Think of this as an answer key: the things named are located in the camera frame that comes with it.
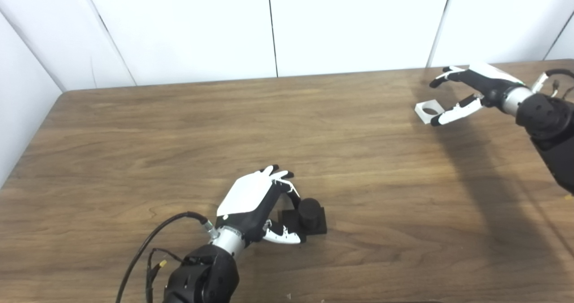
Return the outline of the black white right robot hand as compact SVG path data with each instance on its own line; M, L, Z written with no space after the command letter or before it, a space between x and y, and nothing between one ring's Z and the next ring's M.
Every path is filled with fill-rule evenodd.
M468 117L484 107L502 109L514 89L527 89L524 82L518 78L486 63L471 64L466 69L447 66L442 69L442 72L443 74L431 81L429 84L431 88L437 88L447 81L454 81L468 85L477 93L433 117L430 124L435 127Z

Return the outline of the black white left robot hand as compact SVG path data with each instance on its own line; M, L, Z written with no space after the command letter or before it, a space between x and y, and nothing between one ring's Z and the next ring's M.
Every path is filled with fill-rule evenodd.
M293 176L293 172L281 171L273 164L238 178L217 208L216 228L235 231L245 247L261 240L305 243L306 236L269 218L281 195L287 195L298 209L302 199L289 180Z

